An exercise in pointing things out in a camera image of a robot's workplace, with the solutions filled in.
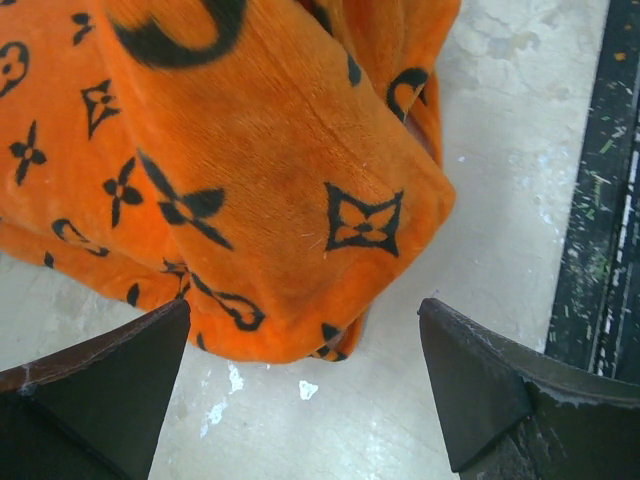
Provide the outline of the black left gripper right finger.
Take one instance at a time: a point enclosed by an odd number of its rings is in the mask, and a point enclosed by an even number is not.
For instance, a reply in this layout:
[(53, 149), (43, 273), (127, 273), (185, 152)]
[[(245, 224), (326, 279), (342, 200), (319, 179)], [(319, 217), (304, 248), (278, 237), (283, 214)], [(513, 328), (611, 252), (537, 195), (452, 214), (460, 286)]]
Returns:
[(639, 388), (497, 334), (442, 301), (419, 311), (451, 470), (463, 479), (636, 479)]

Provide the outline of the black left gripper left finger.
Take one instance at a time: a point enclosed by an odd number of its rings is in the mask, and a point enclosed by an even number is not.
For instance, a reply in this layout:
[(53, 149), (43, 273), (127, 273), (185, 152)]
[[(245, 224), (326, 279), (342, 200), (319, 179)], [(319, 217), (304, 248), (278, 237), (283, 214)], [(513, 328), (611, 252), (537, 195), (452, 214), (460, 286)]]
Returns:
[(2, 478), (148, 478), (189, 328), (176, 300), (2, 371)]

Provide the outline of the orange patterned pillowcase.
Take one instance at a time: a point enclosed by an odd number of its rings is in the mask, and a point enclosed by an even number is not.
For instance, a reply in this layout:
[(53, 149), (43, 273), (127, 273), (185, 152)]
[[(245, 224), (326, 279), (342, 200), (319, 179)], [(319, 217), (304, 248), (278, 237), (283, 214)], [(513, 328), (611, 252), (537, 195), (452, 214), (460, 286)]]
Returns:
[(5, 1), (1, 250), (234, 361), (346, 359), (451, 213), (457, 1)]

